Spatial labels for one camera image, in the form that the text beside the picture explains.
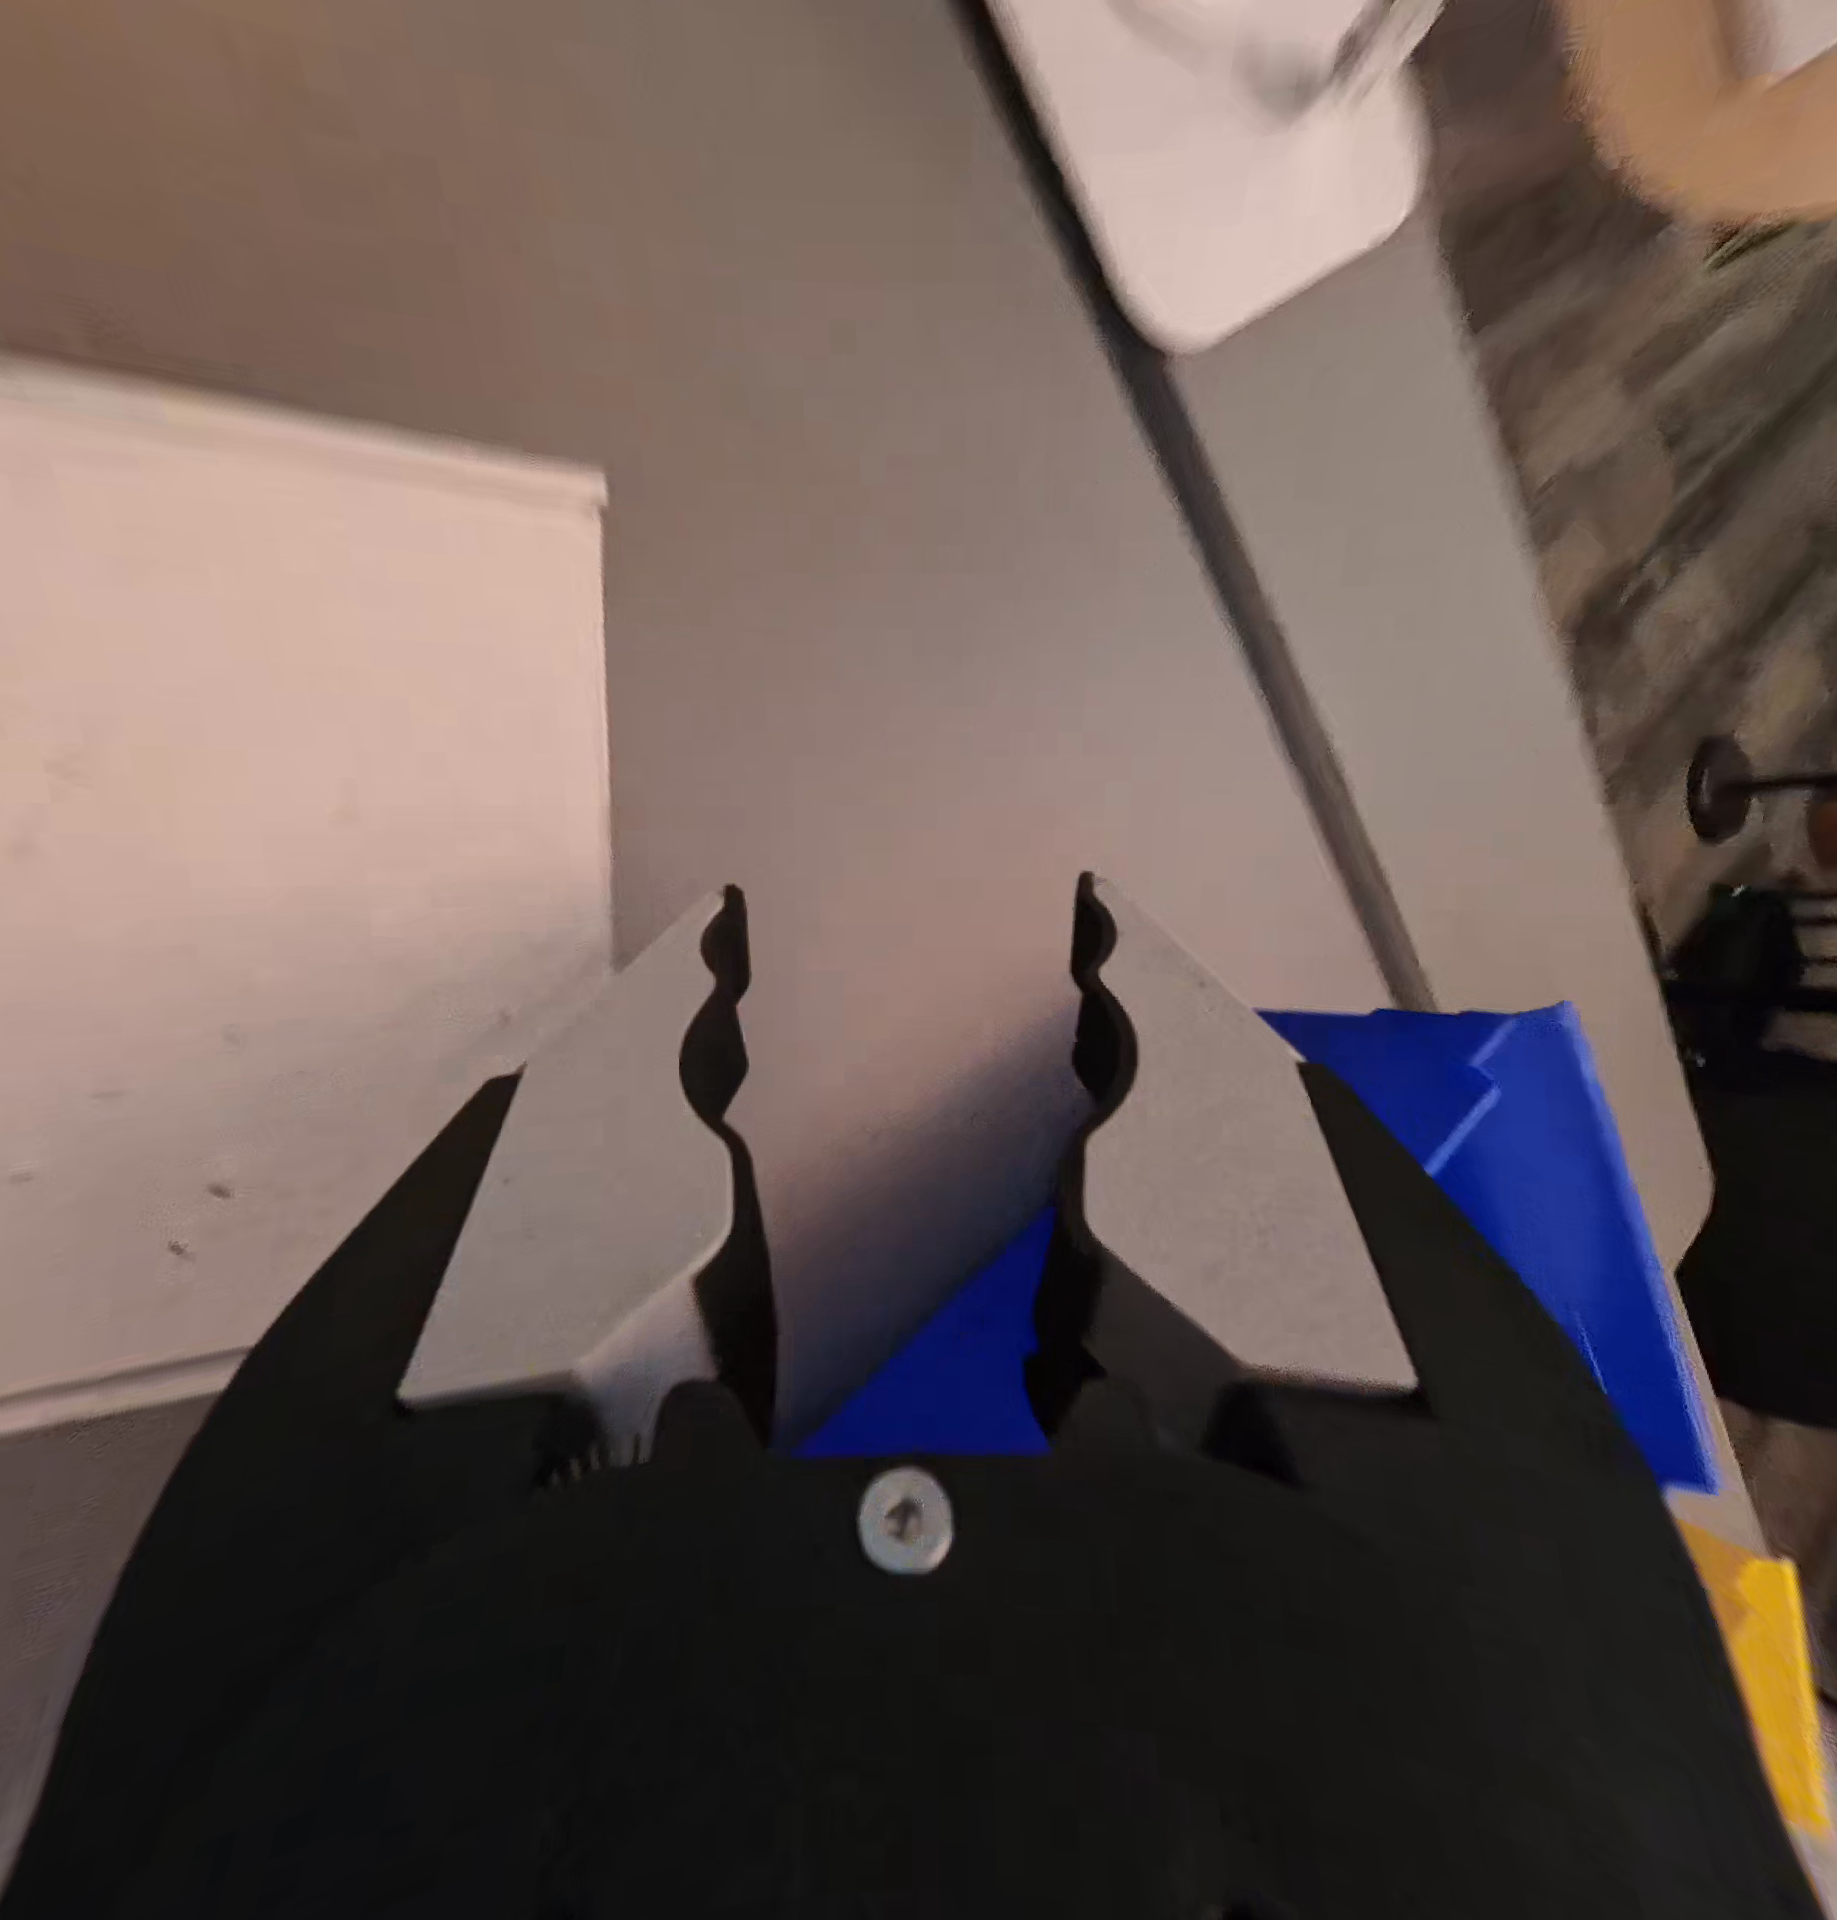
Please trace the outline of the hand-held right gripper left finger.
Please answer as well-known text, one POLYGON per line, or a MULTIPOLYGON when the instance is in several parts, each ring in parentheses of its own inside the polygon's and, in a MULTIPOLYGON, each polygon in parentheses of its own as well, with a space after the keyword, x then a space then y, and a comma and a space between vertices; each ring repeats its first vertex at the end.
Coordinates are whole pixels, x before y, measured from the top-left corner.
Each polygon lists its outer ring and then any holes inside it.
POLYGON ((645 1461, 672 1386, 776 1423, 776 1294, 750 1150, 749 903, 724 887, 630 968, 584 975, 516 1071, 404 1366, 411 1408, 557 1401, 598 1461, 645 1461))

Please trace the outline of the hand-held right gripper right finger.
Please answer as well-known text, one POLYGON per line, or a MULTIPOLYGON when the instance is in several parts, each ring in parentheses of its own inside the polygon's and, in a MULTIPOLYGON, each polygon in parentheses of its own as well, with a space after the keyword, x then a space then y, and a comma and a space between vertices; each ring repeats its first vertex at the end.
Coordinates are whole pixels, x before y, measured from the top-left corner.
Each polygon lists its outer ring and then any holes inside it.
POLYGON ((1301 1054, 1103 875, 1072 899, 1072 1077, 1029 1405, 1058 1437, 1117 1381, 1208 1449, 1239 1393, 1407 1404, 1417 1366, 1301 1054))

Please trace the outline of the white cardboard box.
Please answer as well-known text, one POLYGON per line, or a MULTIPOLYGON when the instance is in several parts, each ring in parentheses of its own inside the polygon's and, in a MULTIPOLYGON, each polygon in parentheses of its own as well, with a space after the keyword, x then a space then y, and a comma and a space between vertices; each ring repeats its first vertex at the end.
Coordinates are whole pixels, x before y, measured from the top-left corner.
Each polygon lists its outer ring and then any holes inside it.
POLYGON ((0 1437, 216 1393, 610 957, 606 504, 0 357, 0 1437))

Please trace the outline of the blue plastic bin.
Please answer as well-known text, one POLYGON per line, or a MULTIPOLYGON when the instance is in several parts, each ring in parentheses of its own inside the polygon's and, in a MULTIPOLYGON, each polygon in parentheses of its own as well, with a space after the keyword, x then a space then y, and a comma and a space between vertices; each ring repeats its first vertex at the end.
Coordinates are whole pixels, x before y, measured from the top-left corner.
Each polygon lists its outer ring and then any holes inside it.
MULTIPOLYGON (((1564 1329, 1664 1491, 1721 1491, 1721 1453, 1579 1010, 1262 1012, 1338 1074, 1564 1329)), ((1044 1206, 793 1457, 1032 1457, 1027 1401, 1044 1206)))

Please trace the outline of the dark furniture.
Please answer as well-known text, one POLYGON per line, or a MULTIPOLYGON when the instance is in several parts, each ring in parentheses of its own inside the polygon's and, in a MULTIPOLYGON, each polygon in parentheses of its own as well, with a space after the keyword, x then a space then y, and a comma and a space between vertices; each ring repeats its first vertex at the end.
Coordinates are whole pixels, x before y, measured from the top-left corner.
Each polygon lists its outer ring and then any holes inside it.
POLYGON ((1837 1431, 1837 957, 1804 894, 1715 887, 1655 954, 1711 1206, 1675 1280, 1721 1404, 1837 1431))

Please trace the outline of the black round-ended rod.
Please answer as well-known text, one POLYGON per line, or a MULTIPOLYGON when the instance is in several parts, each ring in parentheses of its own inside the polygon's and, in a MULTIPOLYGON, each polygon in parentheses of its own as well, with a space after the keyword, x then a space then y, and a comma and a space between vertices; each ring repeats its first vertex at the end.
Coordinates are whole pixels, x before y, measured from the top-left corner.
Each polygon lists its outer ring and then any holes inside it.
POLYGON ((1685 777, 1685 808, 1699 844, 1715 848, 1736 838, 1759 802, 1784 795, 1837 802, 1837 769, 1759 774, 1728 732, 1701 735, 1694 748, 1685 777))

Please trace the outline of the yellow plastic piece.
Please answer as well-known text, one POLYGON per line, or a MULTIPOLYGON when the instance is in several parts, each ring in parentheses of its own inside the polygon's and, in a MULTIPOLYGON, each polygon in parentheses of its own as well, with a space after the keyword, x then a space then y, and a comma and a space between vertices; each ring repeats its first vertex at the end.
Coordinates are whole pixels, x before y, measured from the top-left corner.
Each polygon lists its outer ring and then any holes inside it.
POLYGON ((1831 1792, 1800 1572, 1685 1518, 1675 1529, 1717 1625, 1772 1799, 1786 1826, 1828 1835, 1831 1792))

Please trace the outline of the tan wooden furniture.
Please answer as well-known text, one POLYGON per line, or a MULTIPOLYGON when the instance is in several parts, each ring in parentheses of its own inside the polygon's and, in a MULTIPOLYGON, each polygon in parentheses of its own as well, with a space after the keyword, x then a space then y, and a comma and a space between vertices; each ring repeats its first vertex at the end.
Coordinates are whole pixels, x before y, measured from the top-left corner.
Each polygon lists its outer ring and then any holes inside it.
POLYGON ((1837 214, 1837 2, 1554 2, 1567 101, 1635 196, 1699 224, 1837 214))

